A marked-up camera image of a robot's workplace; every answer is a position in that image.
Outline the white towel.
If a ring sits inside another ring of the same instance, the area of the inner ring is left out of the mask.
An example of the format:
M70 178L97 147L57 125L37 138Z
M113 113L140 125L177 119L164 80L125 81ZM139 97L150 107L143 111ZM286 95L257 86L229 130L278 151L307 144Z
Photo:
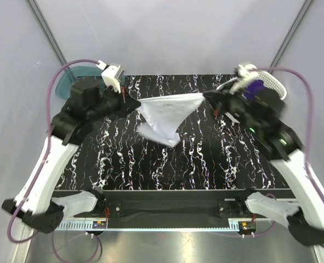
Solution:
M180 141L178 127L205 100L202 93L187 93L139 99L137 111L144 117L137 132L145 139L175 147Z

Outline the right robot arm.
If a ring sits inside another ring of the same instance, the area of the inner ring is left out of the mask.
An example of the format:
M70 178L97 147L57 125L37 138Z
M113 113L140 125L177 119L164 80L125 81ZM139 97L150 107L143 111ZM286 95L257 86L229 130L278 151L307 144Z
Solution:
M206 91L203 96L214 109L215 116L230 113L250 130L259 153L283 176L298 201L297 205L283 203L249 190L246 198L235 203L237 214L265 216L286 227L300 244L323 247L323 193L315 189L317 182L313 172L305 166L307 146L280 119L285 103L277 92L264 88L252 100L247 100L242 92L231 94L220 90Z

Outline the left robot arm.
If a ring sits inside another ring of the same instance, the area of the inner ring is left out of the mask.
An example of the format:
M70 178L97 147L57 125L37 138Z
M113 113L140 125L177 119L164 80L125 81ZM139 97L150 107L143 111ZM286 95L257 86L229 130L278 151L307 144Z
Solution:
M101 82L92 77L73 84L64 108L52 118L43 156L27 184L15 198L2 204L4 211L38 232L53 232L65 218L81 213L98 217L105 211L105 196L99 189L52 197L67 163L92 132L93 123L110 115L126 117L141 106L129 94L116 93L111 85L104 91L100 86Z

